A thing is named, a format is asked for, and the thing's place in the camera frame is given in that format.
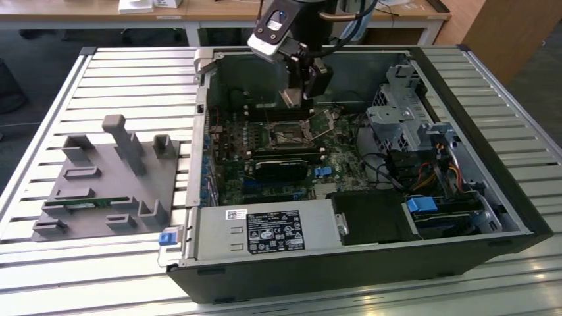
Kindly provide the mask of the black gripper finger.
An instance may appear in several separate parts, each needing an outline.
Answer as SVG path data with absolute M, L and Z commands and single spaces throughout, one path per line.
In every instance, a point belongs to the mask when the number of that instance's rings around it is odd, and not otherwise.
M 308 67 L 308 82 L 304 85 L 304 97 L 312 99 L 322 96 L 332 79 L 332 68 L 322 59 L 314 59 Z
M 287 89 L 299 89 L 304 91 L 306 80 L 308 76 L 308 66 L 304 61 L 295 61 L 286 58 L 286 71 L 287 71 Z

